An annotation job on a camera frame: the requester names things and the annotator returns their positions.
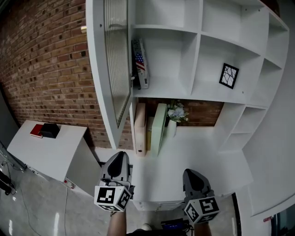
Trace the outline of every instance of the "green binder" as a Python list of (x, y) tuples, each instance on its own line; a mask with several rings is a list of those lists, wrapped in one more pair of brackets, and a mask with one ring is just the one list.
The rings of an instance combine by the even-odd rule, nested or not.
[(167, 104), (159, 103), (152, 125), (151, 154), (154, 157), (158, 156), (160, 151), (166, 115)]

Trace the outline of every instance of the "gray floor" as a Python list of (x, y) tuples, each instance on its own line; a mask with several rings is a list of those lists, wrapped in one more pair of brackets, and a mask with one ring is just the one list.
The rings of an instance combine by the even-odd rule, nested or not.
[[(0, 168), (8, 175), (7, 166)], [(30, 223), (41, 236), (64, 236), (64, 222), (67, 236), (106, 235), (109, 213), (95, 206), (93, 198), (69, 190), (66, 215), (64, 215), (66, 188), (61, 183), (53, 179), (47, 181), (29, 170), (22, 173), (10, 167), (10, 172), (17, 188), (16, 194), (6, 196), (0, 190), (0, 229), (7, 236), (37, 235), (28, 224), (21, 190), (29, 211)], [(231, 218), (235, 218), (232, 198), (224, 198), (220, 207), (221, 213), (210, 223), (212, 235), (231, 236)], [(159, 228), (162, 220), (183, 216), (184, 213), (180, 208), (169, 212), (139, 212), (133, 203), (129, 202), (127, 232), (141, 228), (143, 223), (150, 223)]]

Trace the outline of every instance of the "flower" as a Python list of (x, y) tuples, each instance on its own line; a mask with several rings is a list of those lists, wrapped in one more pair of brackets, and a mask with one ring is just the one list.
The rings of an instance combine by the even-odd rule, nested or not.
[(181, 103), (175, 103), (174, 100), (171, 101), (171, 104), (168, 106), (167, 116), (170, 120), (176, 122), (188, 121), (189, 119), (186, 117), (188, 115), (187, 112), (184, 112), (184, 106)]
[(168, 116), (173, 116), (174, 110), (169, 110), (168, 111)]

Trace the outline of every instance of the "black box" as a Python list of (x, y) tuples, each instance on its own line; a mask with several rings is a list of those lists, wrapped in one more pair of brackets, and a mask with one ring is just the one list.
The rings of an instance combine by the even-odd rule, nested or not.
[(57, 124), (45, 123), (41, 128), (41, 134), (46, 138), (56, 138), (59, 134), (59, 127)]

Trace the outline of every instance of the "red book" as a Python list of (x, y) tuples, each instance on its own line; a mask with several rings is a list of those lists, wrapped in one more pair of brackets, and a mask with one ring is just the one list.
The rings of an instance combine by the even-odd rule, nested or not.
[(42, 128), (42, 124), (36, 124), (35, 127), (32, 129), (30, 132), (30, 135), (38, 137), (38, 138), (43, 138), (43, 135), (40, 133), (40, 130)]

